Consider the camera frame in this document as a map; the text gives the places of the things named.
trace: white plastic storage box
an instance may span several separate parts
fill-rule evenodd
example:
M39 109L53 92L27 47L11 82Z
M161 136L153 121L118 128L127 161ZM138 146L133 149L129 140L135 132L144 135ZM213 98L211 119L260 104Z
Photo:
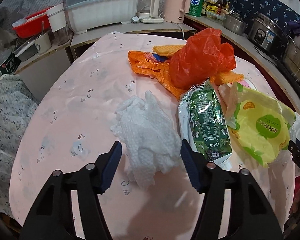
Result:
M138 0L66 0L66 17L75 34L87 29L130 23L136 15Z

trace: red plastic basket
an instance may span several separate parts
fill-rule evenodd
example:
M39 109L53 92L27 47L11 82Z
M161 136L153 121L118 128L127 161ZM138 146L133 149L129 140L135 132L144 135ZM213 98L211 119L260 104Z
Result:
M28 17L26 17L26 19L30 19L34 16L37 16L39 14L42 14L44 12L46 12L48 9L50 9L51 7L48 7L44 10L41 10L39 12L36 12L32 15L29 15ZM40 17L38 17L37 19L34 19L30 22L26 22L22 25L19 25L17 27L13 27L12 29L16 31L17 35L20 37L20 38L29 38L29 37L32 37L34 35L37 35L39 33L41 33L41 26L42 26L42 22L44 22L44 29L48 29L50 28L50 23L49 23L49 20L48 20L48 16L45 14L45 15L42 15Z

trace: green tin can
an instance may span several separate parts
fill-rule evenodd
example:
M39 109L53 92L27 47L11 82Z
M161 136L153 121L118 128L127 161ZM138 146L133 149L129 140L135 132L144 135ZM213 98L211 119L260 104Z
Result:
M200 17L203 2L204 2L204 0L191 0L189 14L192 16Z

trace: silver screw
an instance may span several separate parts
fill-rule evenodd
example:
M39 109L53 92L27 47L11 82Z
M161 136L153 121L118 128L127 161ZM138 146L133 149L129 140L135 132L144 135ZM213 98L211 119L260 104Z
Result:
M61 171L60 170L55 170L52 175L55 176L55 177L58 177L59 175L61 174Z
M207 163L207 167L208 169L213 170L216 167L216 165L214 163Z
M249 175L249 170L247 169L241 169L240 172L243 174L243 175Z
M89 163L86 165L86 169L87 170L93 170L94 169L94 164L93 163Z

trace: large stockpot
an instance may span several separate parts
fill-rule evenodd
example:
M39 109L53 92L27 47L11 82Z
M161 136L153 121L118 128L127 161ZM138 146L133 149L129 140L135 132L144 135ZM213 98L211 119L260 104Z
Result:
M281 36L282 29L270 18L258 13L249 32L249 40L261 49L270 52L275 40L280 39Z
M300 35L292 39L286 35L290 42L283 56L283 62L288 67L288 70L294 79L300 83Z
M242 35L247 28L247 24L242 19L231 14L225 14L223 26L238 35Z

